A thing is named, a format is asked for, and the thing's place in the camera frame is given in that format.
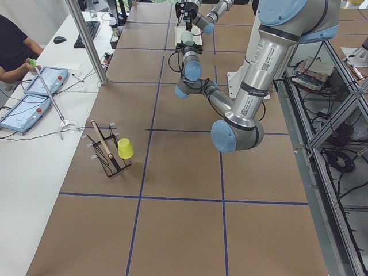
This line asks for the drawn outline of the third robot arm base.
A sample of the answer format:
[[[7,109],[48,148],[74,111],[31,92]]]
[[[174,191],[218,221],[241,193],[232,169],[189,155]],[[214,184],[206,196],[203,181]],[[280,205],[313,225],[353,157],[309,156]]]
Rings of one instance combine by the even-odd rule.
[[[364,77],[358,68],[367,68],[367,39],[358,48],[341,47],[341,50],[344,53],[343,62],[348,65],[357,79],[363,79]]]

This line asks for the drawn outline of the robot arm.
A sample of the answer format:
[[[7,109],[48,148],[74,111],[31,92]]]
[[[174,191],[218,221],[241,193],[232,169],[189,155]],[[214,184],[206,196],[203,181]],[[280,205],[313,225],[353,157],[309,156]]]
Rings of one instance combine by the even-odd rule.
[[[175,94],[187,98],[202,94],[222,119],[213,123],[212,142],[221,152],[255,148],[263,140],[264,129],[256,113],[269,93],[275,75],[295,44],[333,38],[339,27],[339,1],[259,1],[253,28],[260,35],[254,54],[231,100],[217,84],[201,79],[198,47],[188,38],[177,45],[183,55],[181,78]]]
[[[186,30],[191,32],[193,25],[198,27],[206,34],[211,34],[215,23],[220,17],[228,12],[234,4],[234,1],[222,0],[207,14],[202,15],[199,11],[202,1],[181,1],[176,3],[177,17],[183,15]]]

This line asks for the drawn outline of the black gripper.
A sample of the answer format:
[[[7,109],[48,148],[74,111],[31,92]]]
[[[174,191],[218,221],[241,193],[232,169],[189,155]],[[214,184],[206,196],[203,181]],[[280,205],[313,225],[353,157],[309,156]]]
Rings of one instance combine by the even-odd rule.
[[[185,53],[185,52],[188,52],[188,51],[193,51],[195,52],[196,54],[199,54],[201,55],[202,52],[203,52],[203,48],[201,45],[197,45],[196,43],[194,43],[193,45],[186,45],[184,43],[177,43],[176,44],[176,47],[175,47],[175,51],[176,53]]]
[[[186,22],[186,30],[191,32],[192,30],[192,23],[194,22],[195,18],[197,17],[198,13],[198,5],[194,2],[186,2],[183,6],[183,15],[184,20]]]

